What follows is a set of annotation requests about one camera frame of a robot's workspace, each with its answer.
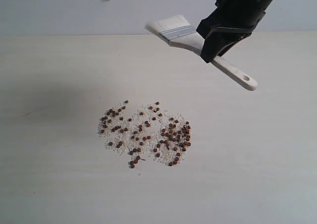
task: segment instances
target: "pile of seeds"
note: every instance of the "pile of seeds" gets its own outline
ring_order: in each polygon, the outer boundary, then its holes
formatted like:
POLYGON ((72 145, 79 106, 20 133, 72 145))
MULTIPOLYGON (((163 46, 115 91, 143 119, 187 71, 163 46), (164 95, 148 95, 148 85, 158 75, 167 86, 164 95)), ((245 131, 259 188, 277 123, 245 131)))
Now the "pile of seeds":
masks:
POLYGON ((124 113, 129 101, 106 111, 99 124, 99 134, 106 138, 106 148, 131 156, 130 167, 153 157, 168 166, 179 164, 191 146, 191 127, 182 115, 162 111, 159 102, 141 106, 130 117, 124 113))

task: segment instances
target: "table surface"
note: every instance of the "table surface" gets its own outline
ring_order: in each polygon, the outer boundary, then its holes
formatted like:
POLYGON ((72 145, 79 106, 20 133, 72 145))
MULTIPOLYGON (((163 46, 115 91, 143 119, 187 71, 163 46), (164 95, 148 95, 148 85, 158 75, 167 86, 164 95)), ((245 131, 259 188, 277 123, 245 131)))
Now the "table surface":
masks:
POLYGON ((154 36, 0 40, 0 223, 315 224, 317 32, 254 33, 225 58, 246 91, 154 36), (128 99, 191 121, 182 164, 105 149, 128 99))

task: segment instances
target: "wooden handle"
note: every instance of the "wooden handle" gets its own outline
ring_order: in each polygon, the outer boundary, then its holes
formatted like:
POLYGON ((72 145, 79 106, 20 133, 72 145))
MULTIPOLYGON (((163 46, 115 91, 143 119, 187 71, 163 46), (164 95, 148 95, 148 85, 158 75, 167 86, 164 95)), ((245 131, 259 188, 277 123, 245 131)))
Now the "wooden handle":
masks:
POLYGON ((258 83, 253 78, 240 71, 238 68, 227 62, 224 58, 216 56, 211 63, 223 73, 228 75, 231 79, 240 84, 243 88, 253 91, 258 87, 258 83))

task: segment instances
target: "white wall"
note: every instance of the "white wall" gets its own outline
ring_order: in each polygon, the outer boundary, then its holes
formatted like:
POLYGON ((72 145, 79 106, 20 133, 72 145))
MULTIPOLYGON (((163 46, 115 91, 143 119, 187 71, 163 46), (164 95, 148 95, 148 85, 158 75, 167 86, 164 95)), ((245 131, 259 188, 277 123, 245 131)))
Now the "white wall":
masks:
MULTIPOLYGON (((184 14, 197 26, 215 0, 0 0, 0 35, 147 34, 146 22, 184 14)), ((258 31, 317 30, 317 0, 275 0, 258 31)))

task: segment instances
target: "paintbrush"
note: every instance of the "paintbrush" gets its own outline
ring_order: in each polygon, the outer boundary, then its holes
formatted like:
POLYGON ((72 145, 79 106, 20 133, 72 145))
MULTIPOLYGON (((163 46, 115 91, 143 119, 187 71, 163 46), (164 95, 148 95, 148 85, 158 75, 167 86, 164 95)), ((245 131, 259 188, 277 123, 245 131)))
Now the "paintbrush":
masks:
MULTIPOLYGON (((146 24, 145 29, 160 37, 171 47, 187 49, 198 56, 201 54, 204 39, 183 15, 149 22, 146 24)), ((211 63, 245 89, 253 91, 257 88, 258 84, 253 78, 240 71, 224 58, 216 56, 211 63)))

